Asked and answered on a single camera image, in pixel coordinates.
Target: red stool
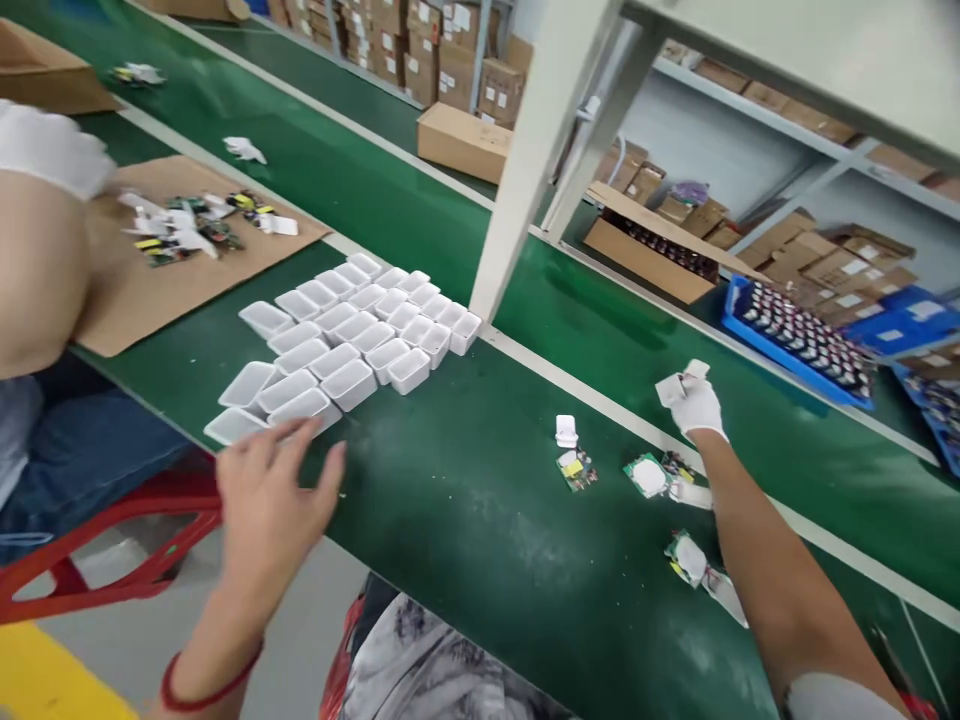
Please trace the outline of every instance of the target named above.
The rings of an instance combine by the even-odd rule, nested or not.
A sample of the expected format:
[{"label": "red stool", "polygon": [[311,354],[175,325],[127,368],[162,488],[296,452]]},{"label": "red stool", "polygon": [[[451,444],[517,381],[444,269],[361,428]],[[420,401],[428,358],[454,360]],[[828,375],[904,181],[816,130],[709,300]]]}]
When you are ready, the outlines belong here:
[{"label": "red stool", "polygon": [[[70,559],[71,552],[124,520],[192,514],[196,518],[140,567],[105,587],[87,587]],[[162,472],[85,525],[0,568],[0,625],[159,595],[173,582],[177,563],[219,525],[220,495],[212,467],[205,472]],[[48,570],[56,583],[49,596],[22,602],[13,599],[22,587]]]},{"label": "red stool", "polygon": [[327,673],[327,682],[323,687],[319,720],[337,720],[340,717],[343,697],[347,694],[347,680],[350,678],[352,662],[350,640],[353,638],[353,631],[357,629],[357,623],[360,622],[360,616],[363,615],[365,600],[361,595],[347,610],[347,617],[343,621],[343,637],[340,639],[340,646],[337,648],[337,654],[330,665],[330,672]]}]

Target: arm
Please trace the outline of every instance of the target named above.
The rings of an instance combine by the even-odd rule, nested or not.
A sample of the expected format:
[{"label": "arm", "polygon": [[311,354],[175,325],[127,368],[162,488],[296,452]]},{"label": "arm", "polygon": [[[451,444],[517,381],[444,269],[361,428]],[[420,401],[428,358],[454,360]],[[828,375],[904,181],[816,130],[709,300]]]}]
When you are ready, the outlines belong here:
[{"label": "arm", "polygon": [[[300,565],[323,537],[337,504],[345,443],[334,445],[327,454],[316,490],[297,486],[303,456],[317,428],[316,420],[294,420],[251,436],[217,458],[223,574],[166,685],[178,705],[205,707],[185,712],[170,707],[161,696],[147,720],[240,717],[249,669],[267,625]],[[238,679],[217,702],[204,702]]]},{"label": "arm", "polygon": [[72,120],[0,101],[0,378],[63,352],[90,280],[85,203],[114,169]]},{"label": "arm", "polygon": [[799,677],[822,672],[862,685],[909,717],[843,598],[734,453],[710,383],[684,386],[687,397],[671,411],[703,458],[724,564],[777,704]]}]

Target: gloved hand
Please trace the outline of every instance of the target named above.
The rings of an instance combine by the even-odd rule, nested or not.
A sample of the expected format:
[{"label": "gloved hand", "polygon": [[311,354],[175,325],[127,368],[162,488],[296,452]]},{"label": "gloved hand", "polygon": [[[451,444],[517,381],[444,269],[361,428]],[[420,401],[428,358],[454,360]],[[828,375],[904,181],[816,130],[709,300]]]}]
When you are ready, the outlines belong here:
[{"label": "gloved hand", "polygon": [[87,202],[117,166],[70,118],[0,100],[0,170],[32,175]]},{"label": "gloved hand", "polygon": [[671,405],[670,412],[684,437],[689,438],[691,430],[707,428],[716,430],[724,440],[729,441],[720,419],[720,401],[710,381],[687,377],[681,382],[687,396]]}]

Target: red plastic chair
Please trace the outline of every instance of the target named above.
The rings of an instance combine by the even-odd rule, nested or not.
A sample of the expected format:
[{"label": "red plastic chair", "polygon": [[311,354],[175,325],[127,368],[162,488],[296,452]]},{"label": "red plastic chair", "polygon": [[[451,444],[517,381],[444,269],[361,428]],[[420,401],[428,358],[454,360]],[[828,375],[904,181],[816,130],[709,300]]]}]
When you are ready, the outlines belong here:
[{"label": "red plastic chair", "polygon": [[[102,588],[89,588],[70,558],[70,553],[124,520],[192,514],[196,514],[193,521],[140,567]],[[0,625],[159,595],[176,577],[177,563],[220,525],[220,519],[220,495],[212,467],[204,472],[174,469],[160,473],[85,525],[0,568]],[[49,596],[13,599],[48,570],[56,583]]]}]

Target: sleeve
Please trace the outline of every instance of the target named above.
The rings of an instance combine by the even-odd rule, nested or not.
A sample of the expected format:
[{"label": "sleeve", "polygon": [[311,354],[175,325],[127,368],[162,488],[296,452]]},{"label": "sleeve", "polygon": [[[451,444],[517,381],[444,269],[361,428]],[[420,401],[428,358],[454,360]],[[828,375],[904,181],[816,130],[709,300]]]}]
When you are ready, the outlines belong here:
[{"label": "sleeve", "polygon": [[826,673],[797,678],[787,690],[784,710],[790,720],[904,720],[872,690]]}]

